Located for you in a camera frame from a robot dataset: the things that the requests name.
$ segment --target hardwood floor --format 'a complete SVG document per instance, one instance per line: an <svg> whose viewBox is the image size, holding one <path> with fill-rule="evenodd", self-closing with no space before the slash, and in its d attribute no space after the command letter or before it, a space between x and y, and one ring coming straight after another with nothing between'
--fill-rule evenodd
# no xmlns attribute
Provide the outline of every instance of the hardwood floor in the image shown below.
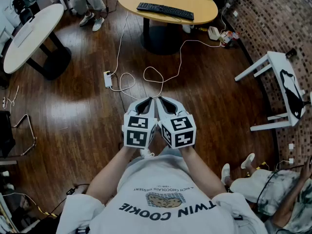
<svg viewBox="0 0 312 234"><path fill-rule="evenodd" d="M109 0L110 10L115 3L116 0ZM54 209L73 183L89 183L118 152L118 144L122 142L122 102L127 109L134 100L106 89L103 72L116 68L126 14L118 6L94 33L92 24L79 27L81 18L65 12L54 32L72 51L67 70L58 79L47 81L26 64L13 74L10 87L0 91L3 97L11 90L11 98L19 85L16 104L12 107L12 124L25 113L31 116L37 147L19 159L17 166L8 169L17 191L30 195L44 211ZM136 78L135 86L126 92L137 98L157 95L160 90L160 84L144 81L143 71L147 66L154 66L167 79L177 73L180 58L179 53L157 56L146 51L139 39L142 30L143 18L129 13L117 71L118 77L129 72ZM198 39L217 45L206 32L181 33L184 40ZM50 50L55 49L49 39L44 44ZM39 49L33 59L43 64L46 56ZM195 149L204 161L218 176L228 162L234 178L246 175L240 163L250 152L256 153L256 165L265 160L272 166L271 131L250 132L249 129L255 122L266 121L258 83L253 76L234 81L249 66L242 50L188 42L182 48L182 61L180 75L164 84L162 95L177 99L193 114L197 125ZM160 80L152 70L146 78ZM113 82L117 88L117 79ZM123 87L131 84L132 79L125 76ZM31 144L26 123L14 130L13 135L17 145L12 154ZM151 151L158 154L164 146L157 133Z"/></svg>

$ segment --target device on table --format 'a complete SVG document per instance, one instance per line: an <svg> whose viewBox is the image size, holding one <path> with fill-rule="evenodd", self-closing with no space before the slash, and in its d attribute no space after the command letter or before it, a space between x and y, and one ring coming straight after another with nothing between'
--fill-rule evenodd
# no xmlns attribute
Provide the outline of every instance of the device on table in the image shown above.
<svg viewBox="0 0 312 234"><path fill-rule="evenodd" d="M155 101L153 98L139 99L130 104L124 114L124 145L137 148L148 148L153 140L157 125L161 135L173 148L195 144L196 125L193 116L183 105L168 97L156 99L159 120L155 118Z"/></svg>
<svg viewBox="0 0 312 234"><path fill-rule="evenodd" d="M192 20L192 21L194 20L193 12L181 10L181 9L177 9L177 8L173 8L173 7L169 7L165 5L140 2L140 4L138 5L136 9L141 10L141 11L161 13L161 14L165 14L165 15L173 16L173 17L180 17L180 18Z"/></svg>

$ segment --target sneaker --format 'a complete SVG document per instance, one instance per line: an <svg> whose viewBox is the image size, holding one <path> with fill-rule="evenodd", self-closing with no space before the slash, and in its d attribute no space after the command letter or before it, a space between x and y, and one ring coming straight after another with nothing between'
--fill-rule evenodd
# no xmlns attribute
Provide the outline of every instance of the sneaker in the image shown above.
<svg viewBox="0 0 312 234"><path fill-rule="evenodd" d="M250 165L252 163L252 161L254 160L254 153L251 153L248 155L247 159L240 165L241 169L246 169L247 165Z"/></svg>
<svg viewBox="0 0 312 234"><path fill-rule="evenodd" d="M98 31L101 28L103 23L104 23L104 18L96 19L96 21L94 22L92 31L93 32Z"/></svg>
<svg viewBox="0 0 312 234"><path fill-rule="evenodd" d="M222 168L222 172L221 172L221 182L225 185L225 178L226 177L230 177L230 164L226 163L223 168Z"/></svg>
<svg viewBox="0 0 312 234"><path fill-rule="evenodd" d="M191 27L189 25L183 24L182 29L187 34L189 34L191 32Z"/></svg>
<svg viewBox="0 0 312 234"><path fill-rule="evenodd" d="M82 19L82 21L79 23L79 26L80 27L82 27L82 26L84 26L84 25L86 25L87 24L87 22L90 20L90 19L92 19L94 17L94 13L91 13L91 15L90 16L84 16L84 18Z"/></svg>
<svg viewBox="0 0 312 234"><path fill-rule="evenodd" d="M141 157L143 158L151 158L155 156L155 154L151 153L151 151L148 148L140 149L140 154Z"/></svg>

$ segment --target black keyboard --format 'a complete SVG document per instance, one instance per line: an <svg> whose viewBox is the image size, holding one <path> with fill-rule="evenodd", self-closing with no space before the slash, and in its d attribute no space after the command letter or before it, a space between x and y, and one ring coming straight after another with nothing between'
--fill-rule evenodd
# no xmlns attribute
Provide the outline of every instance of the black keyboard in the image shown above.
<svg viewBox="0 0 312 234"><path fill-rule="evenodd" d="M145 10L145 11L151 11L156 13L162 13L165 15L169 15L172 17L180 17L187 20L194 20L194 14L193 12L189 12L186 10L180 10L173 7L168 7L165 5L159 5L159 4L153 4L153 3L146 3L146 2L140 2L137 10Z"/></svg>

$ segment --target plug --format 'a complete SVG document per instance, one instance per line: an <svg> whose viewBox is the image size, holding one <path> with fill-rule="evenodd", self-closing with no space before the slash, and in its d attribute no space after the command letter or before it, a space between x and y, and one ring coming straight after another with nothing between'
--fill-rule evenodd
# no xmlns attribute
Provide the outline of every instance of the plug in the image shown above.
<svg viewBox="0 0 312 234"><path fill-rule="evenodd" d="M67 193L66 193L66 195L72 195L72 194L74 194L74 192L75 192L75 188L71 188Z"/></svg>

